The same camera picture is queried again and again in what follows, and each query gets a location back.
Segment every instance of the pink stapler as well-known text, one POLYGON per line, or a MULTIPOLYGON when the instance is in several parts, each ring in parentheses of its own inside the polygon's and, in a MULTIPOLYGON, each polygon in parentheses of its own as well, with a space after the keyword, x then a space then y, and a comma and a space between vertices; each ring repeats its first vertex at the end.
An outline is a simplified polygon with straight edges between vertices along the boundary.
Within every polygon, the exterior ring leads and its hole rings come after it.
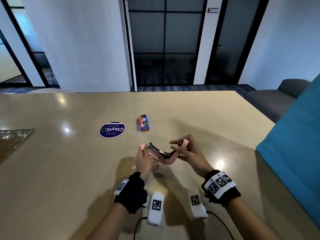
MULTIPOLYGON (((189 141, 184 139, 180 141, 178 144, 179 147, 186 149, 189 141)), ((164 152, 156 148, 151 142, 149 144, 141 144, 140 149, 143 150, 144 147, 149 148, 149 155, 154 157, 159 162, 165 164, 165 165, 171 165, 174 163, 174 161, 178 158, 179 153, 173 150, 171 153, 164 152)))

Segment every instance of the transparent plastic sheet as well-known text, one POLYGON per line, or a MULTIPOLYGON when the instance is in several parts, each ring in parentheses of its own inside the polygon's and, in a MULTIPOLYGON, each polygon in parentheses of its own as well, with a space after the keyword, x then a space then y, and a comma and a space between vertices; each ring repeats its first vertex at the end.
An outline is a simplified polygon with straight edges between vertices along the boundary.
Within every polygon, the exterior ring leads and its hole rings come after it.
POLYGON ((0 130, 0 164, 10 156, 34 128, 0 130))

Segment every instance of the gray sofa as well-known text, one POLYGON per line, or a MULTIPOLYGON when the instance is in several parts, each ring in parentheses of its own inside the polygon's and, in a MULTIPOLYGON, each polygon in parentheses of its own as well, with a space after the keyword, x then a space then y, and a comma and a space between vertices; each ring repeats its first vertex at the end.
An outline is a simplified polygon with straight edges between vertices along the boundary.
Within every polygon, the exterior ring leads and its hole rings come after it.
POLYGON ((309 81, 302 79, 286 79, 277 90, 250 91, 244 98, 276 123, 309 84, 309 81))

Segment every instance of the hand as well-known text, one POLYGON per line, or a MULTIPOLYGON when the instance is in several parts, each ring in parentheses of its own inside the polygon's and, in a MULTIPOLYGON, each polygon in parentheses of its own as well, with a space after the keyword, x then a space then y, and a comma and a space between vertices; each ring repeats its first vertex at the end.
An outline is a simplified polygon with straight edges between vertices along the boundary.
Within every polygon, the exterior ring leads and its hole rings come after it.
POLYGON ((140 172, 140 177, 146 183, 148 181, 151 170, 156 170, 159 165, 156 164, 158 161, 153 157, 149 156, 149 148, 144 147, 143 151, 138 148, 136 156, 136 172, 140 172))
POLYGON ((181 137, 178 140, 172 140, 170 141, 170 144, 176 144, 176 146, 170 146, 170 148, 180 153, 181 155, 179 155, 178 158, 189 163, 199 176, 204 178, 207 173, 213 170, 213 167, 210 166, 206 158, 203 156, 202 151, 192 135, 181 137), (186 149, 182 149, 177 146, 183 139, 189 140, 189 144, 186 149))

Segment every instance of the person's right hand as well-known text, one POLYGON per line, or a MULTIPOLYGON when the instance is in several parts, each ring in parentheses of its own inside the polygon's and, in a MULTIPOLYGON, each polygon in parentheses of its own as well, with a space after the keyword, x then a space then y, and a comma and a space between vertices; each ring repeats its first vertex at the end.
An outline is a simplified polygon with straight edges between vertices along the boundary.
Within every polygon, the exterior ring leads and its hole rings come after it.
POLYGON ((193 138, 192 135, 187 135, 181 137, 178 140, 170 141, 170 144, 175 144, 176 146, 170 146, 171 149, 176 150, 179 155, 179 159, 189 163, 193 170, 201 177, 205 177, 207 173, 213 170, 213 167, 207 162, 206 158, 203 156, 202 151, 200 150, 197 142, 193 138), (186 149, 182 149, 177 145, 183 139, 189 140, 189 144, 187 145, 186 149))

